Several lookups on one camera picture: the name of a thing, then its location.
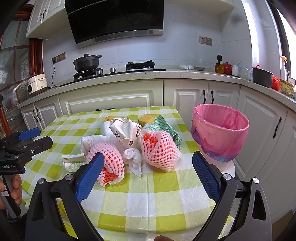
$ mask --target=speckled stone countertop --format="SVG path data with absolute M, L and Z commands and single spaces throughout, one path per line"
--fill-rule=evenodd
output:
M 120 82 L 120 81 L 148 80 L 148 79 L 180 79 L 180 81 L 181 79 L 196 79 L 196 80 L 214 80 L 214 81 L 222 81 L 227 83 L 241 84 L 243 86 L 259 91 L 277 100 L 278 102 L 282 103 L 283 105 L 287 106 L 288 108 L 296 112 L 296 101 L 273 89 L 269 89 L 264 86 L 255 84 L 251 81 L 229 76 L 229 75 L 217 74 L 217 73 L 206 72 L 206 71 L 181 70 L 181 69 L 167 69 L 167 71 L 150 71 L 150 72 L 129 72 L 124 74 L 115 74 L 115 75 L 103 76 L 99 78 L 93 78 L 89 80 L 83 80 L 83 81 L 68 84 L 63 87 L 56 87 L 54 89 L 47 90 L 35 97 L 32 97 L 26 100 L 25 102 L 19 104 L 17 107 L 22 108 L 26 105 L 45 99 L 47 97 L 61 94 L 71 90 L 77 90 L 80 88 L 106 84 L 106 83 Z

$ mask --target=checkered tablecloth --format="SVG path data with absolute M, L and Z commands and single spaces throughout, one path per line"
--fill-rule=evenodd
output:
M 139 178 L 126 166 L 124 179 L 120 183 L 105 188 L 96 183 L 89 197 L 81 204 L 100 234 L 107 235 L 103 236 L 107 240 L 116 240 L 115 236 L 119 232 L 121 235 L 122 232 L 127 233 L 127 237 L 131 233 L 141 234 L 146 237 L 145 240 L 153 236 L 149 236 L 151 233 L 175 232 L 183 237 L 193 232 L 196 235 L 209 217 L 215 202 L 207 196 L 192 166 L 192 155 L 199 150 L 198 146 L 178 111 L 172 106 L 60 116 L 37 137 L 50 136 L 54 144 L 50 150 L 34 156 L 26 166 L 26 172 L 22 175 L 22 187 L 27 199 L 32 196 L 39 178 L 60 180 L 68 173 L 63 167 L 61 156 L 79 154 L 81 137 L 101 134 L 99 122 L 103 122 L 107 116 L 124 117 L 138 122 L 145 114 L 161 114 L 179 133 L 182 157 L 175 170 L 163 172 L 143 161 L 142 178 Z M 59 209 L 66 227 L 71 230 L 60 201 Z

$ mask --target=silver bolt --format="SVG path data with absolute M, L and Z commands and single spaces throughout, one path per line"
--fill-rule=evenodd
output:
M 44 183 L 44 178 L 40 178 L 40 179 L 38 180 L 38 183 L 39 183 L 39 184 Z
M 259 183 L 259 179 L 256 178 L 256 177 L 254 177 L 254 178 L 252 179 L 252 181 L 253 181 L 254 183 Z
M 72 175 L 72 174 L 68 174 L 68 175 L 66 175 L 65 179 L 66 179 L 67 181 L 70 181 L 70 180 L 73 179 L 73 175 Z
M 231 176 L 229 174 L 224 174 L 223 177 L 224 177 L 225 180 L 230 180 L 231 179 Z

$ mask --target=gray pot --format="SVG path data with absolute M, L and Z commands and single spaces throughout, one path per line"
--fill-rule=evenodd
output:
M 99 58 L 101 57 L 102 55 L 88 55 L 87 53 L 83 57 L 74 60 L 75 70 L 77 72 L 83 72 L 90 69 L 96 69 L 99 66 Z
M 262 86 L 265 86 L 267 88 L 270 88 L 272 86 L 272 78 L 274 76 L 273 73 L 264 70 L 252 67 L 253 69 L 253 82 Z

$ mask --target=rice cooker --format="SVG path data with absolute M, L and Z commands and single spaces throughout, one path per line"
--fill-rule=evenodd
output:
M 33 75 L 28 80 L 28 93 L 31 97 L 42 93 L 46 89 L 47 89 L 47 81 L 46 81 L 45 74 Z

